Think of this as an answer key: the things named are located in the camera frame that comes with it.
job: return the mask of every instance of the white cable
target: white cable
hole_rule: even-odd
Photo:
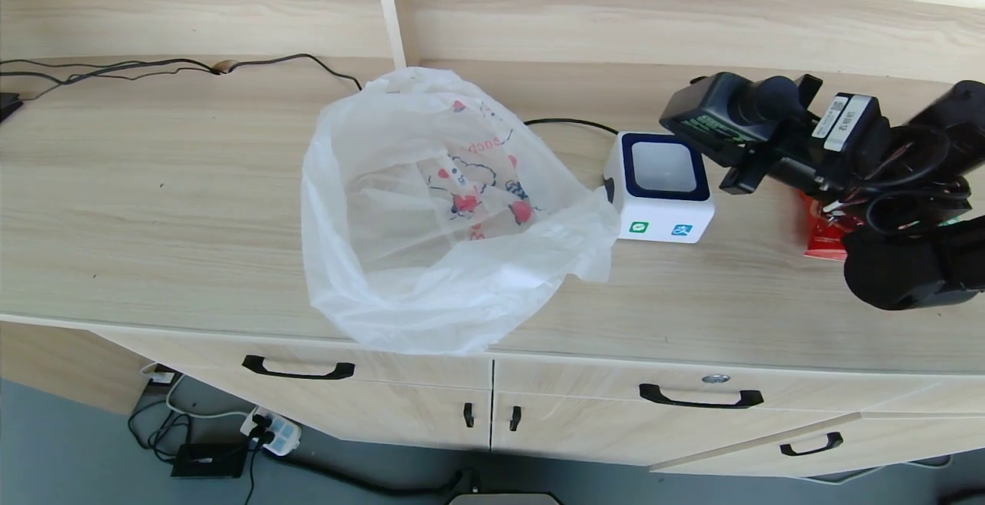
[[[909,464],[909,466],[911,467],[921,467],[921,469],[935,470],[935,469],[946,469],[947,467],[950,467],[950,464],[953,462],[954,462],[954,456],[949,455],[947,456],[945,462],[940,464],[918,463],[915,460],[911,460],[910,462],[903,464]],[[841,485],[844,483],[850,483],[850,481],[852,480],[858,480],[861,477],[868,477],[869,474],[875,473],[876,470],[882,470],[884,469],[884,467],[886,466],[873,467],[873,469],[868,469],[868,470],[859,470],[858,473],[848,474],[847,477],[838,478],[838,480],[822,480],[822,478],[798,478],[798,477],[794,477],[794,480],[803,480],[806,481],[806,483],[815,483],[815,484],[824,484],[824,485]]]
[[[185,376],[183,375],[180,376],[180,378],[178,378],[177,381],[173,383],[172,388],[168,390],[168,396],[165,396],[165,405],[168,406],[170,410],[175,411],[175,413],[187,414],[192,418],[224,418],[227,416],[242,416],[243,418],[249,418],[249,413],[243,413],[243,411],[241,410],[231,410],[228,413],[216,413],[216,414],[188,413],[187,410],[180,410],[180,408],[178,408],[177,406],[175,406],[175,404],[172,403],[172,393],[175,392],[175,389],[177,389],[179,383],[182,383],[183,379],[185,379]]]
[[[822,478],[798,478],[794,477],[794,480],[803,480],[805,483],[815,483],[824,485],[841,485],[844,483],[850,483],[852,480],[858,480],[861,477],[868,477],[869,474],[875,473],[876,470],[882,470],[884,467],[873,467],[873,469],[859,470],[858,473],[848,474],[847,477],[838,478],[838,480],[822,480]]]
[[[940,464],[918,463],[915,460],[911,460],[909,463],[904,463],[904,464],[909,464],[909,466],[911,467],[921,467],[921,469],[946,469],[947,467],[950,467],[950,464],[953,462],[954,462],[954,455],[949,455],[947,456],[947,459],[945,459],[943,463]]]
[[[157,363],[151,363],[149,365],[145,365],[144,368],[141,368],[140,369],[141,376],[144,376],[144,378],[148,378],[148,379],[153,380],[154,379],[154,376],[151,376],[151,372],[152,372],[153,369],[155,369],[155,367],[157,367],[157,365],[158,365]]]

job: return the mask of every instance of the wooden countertop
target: wooden countertop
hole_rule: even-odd
[[[330,63],[362,80],[391,68]],[[455,69],[524,119],[573,115],[644,130],[658,129],[671,92],[716,71],[430,65]],[[823,77],[817,108],[839,90],[871,92],[894,122],[947,88]],[[13,80],[4,79],[5,91],[31,89]],[[29,102],[0,127],[0,312],[54,325],[343,340],[307,300],[299,176],[317,113],[351,91],[300,62],[218,78],[94,79]],[[578,126],[536,131],[582,182],[598,185],[609,136]],[[717,186],[722,169],[708,171]],[[985,169],[971,182],[985,210]],[[877,311],[848,292],[840,264],[801,256],[803,217],[791,190],[767,181],[752,196],[714,197],[700,244],[617,242],[608,284],[567,280],[492,353],[985,373],[985,299]]]

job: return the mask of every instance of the white power strip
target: white power strip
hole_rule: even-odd
[[[302,444],[302,428],[298,424],[287,420],[280,414],[273,413],[273,411],[265,410],[265,408],[260,406],[254,408],[253,413],[250,413],[246,417],[246,420],[243,421],[243,425],[239,427],[239,431],[244,436],[248,436],[253,431],[253,428],[257,427],[256,422],[253,421],[255,415],[260,415],[270,420],[270,426],[267,428],[267,431],[274,433],[274,441],[263,444],[263,446],[270,450],[271,453],[274,453],[274,455],[283,457],[287,453],[298,449],[298,446]]]

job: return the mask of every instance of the vertical divider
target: vertical divider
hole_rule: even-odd
[[[386,34],[390,37],[395,68],[417,66],[421,62],[411,0],[379,0],[383,7]]]

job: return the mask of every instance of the wooden cabinet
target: wooden cabinet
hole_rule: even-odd
[[[185,374],[343,440],[489,449],[489,390],[271,378],[246,368]]]
[[[147,363],[85,330],[0,323],[0,376],[110,413],[133,411]]]
[[[489,358],[103,336],[346,440],[777,477],[985,446],[985,399],[973,376],[506,358],[496,359],[493,383]]]
[[[489,359],[144,333],[103,336],[337,438],[489,449]]]
[[[830,411],[712,410],[638,397],[596,400],[531,393],[496,392],[495,404],[492,451],[640,466],[838,416]]]
[[[247,355],[262,357],[266,368],[295,374],[324,374],[338,363],[354,365],[351,378],[373,382],[421,383],[450,388],[493,388],[492,359],[409,356],[303,343],[144,333],[101,333],[154,361],[186,371],[194,367],[238,369]]]
[[[611,362],[496,361],[496,389],[538,395],[639,400],[639,386],[693,403],[735,403],[742,390],[763,397],[756,408],[855,413],[933,385],[928,376]]]
[[[814,477],[985,446],[985,417],[855,413],[651,467],[661,473]]]

